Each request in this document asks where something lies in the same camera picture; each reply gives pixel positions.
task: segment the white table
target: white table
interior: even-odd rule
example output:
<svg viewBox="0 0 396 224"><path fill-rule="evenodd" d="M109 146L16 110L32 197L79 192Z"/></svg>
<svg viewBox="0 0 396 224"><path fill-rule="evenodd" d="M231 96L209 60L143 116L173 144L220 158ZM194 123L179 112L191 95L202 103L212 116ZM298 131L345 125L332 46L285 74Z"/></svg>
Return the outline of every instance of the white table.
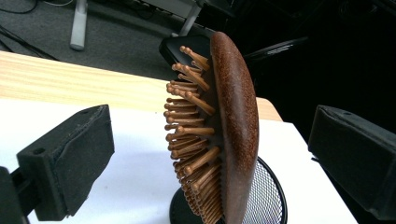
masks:
<svg viewBox="0 0 396 224"><path fill-rule="evenodd" d="M15 170L17 152L86 107L0 100L0 166ZM169 223L169 204L179 184L166 149L163 115L112 107L110 115L116 152L87 201L61 223ZM259 156L284 190L289 224L356 223L291 123L261 119L260 130ZM29 219L38 222L34 212Z"/></svg>

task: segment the wire mesh pencil holder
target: wire mesh pencil holder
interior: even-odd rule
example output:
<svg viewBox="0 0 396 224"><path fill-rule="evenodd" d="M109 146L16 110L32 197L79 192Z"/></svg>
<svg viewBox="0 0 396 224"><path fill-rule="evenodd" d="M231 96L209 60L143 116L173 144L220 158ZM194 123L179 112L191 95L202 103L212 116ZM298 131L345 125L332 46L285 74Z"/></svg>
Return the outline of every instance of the wire mesh pencil holder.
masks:
<svg viewBox="0 0 396 224"><path fill-rule="evenodd" d="M170 206L171 224L202 224L200 217L189 208L182 189L179 189ZM286 224L288 207L283 189L274 172L259 157L247 201L243 224ZM217 224L225 224L224 219Z"/></svg>

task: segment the chair leg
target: chair leg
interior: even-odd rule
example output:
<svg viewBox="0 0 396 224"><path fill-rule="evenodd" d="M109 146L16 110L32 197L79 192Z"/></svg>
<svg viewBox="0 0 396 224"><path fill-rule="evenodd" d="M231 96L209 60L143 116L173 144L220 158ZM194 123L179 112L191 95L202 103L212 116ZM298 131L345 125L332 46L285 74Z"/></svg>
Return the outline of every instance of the chair leg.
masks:
<svg viewBox="0 0 396 224"><path fill-rule="evenodd" d="M87 0L77 0L75 17L73 21L70 48L84 50L85 30L87 27Z"/></svg>
<svg viewBox="0 0 396 224"><path fill-rule="evenodd" d="M195 20L197 19L199 13L202 10L202 5L201 2L197 2L194 7L190 10L189 16L187 19L184 21L183 27L180 30L180 33L178 33L178 36L184 36L187 35L191 29L191 27L194 25Z"/></svg>

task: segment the wooden hairbrush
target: wooden hairbrush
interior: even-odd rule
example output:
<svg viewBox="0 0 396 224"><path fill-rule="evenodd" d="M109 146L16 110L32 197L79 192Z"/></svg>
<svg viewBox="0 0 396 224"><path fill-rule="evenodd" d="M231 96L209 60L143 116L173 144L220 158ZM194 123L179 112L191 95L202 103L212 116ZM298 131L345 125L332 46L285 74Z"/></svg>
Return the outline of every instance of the wooden hairbrush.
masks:
<svg viewBox="0 0 396 224"><path fill-rule="evenodd" d="M259 145L256 95L245 61L222 32L209 59L181 47L192 65L172 65L184 81L166 85L165 130L177 178L191 211L205 224L241 224Z"/></svg>

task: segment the gray carpet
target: gray carpet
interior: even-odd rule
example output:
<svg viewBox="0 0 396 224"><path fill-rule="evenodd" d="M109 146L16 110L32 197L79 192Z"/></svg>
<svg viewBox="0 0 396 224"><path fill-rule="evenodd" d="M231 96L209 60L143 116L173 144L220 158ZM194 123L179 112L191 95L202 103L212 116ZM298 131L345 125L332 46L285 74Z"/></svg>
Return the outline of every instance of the gray carpet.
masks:
<svg viewBox="0 0 396 224"><path fill-rule="evenodd" d="M51 3L59 5L67 1ZM64 7L40 0L37 7L26 14L0 11L0 25L61 62L164 80L176 78L160 54L159 46L164 38L178 33L183 19L134 0L122 1L123 4L113 0L88 1L83 51L69 47L76 0ZM34 4L34 0L3 0L0 8L25 11ZM208 35L210 31L195 24L189 35L195 34ZM6 44L0 45L0 50L10 48L19 54L40 57L3 35L0 40Z"/></svg>

